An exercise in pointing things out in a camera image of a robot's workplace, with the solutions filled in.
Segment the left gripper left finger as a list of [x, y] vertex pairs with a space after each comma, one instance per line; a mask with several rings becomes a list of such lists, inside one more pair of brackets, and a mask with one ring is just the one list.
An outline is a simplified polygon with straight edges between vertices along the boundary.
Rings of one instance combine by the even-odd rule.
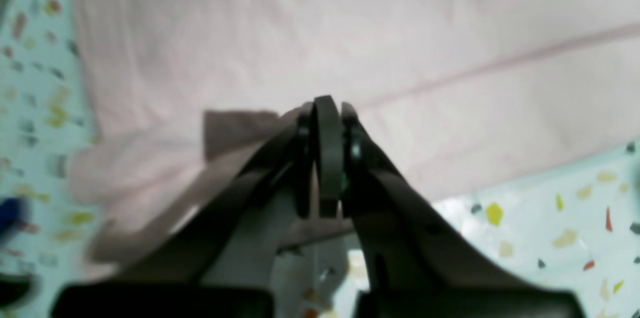
[[281, 238], [311, 210], [316, 118], [308, 102], [226, 152], [207, 136], [205, 166], [171, 206], [134, 234], [100, 234], [93, 256], [125, 255], [124, 270], [66, 288], [52, 316], [272, 318]]

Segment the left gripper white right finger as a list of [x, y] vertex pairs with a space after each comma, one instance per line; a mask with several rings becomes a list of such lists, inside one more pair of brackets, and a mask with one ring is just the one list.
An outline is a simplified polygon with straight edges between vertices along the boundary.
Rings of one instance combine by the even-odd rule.
[[358, 236], [370, 289], [357, 318], [583, 318], [576, 296], [537, 288], [465, 240], [400, 174], [352, 105], [314, 99], [318, 212]]

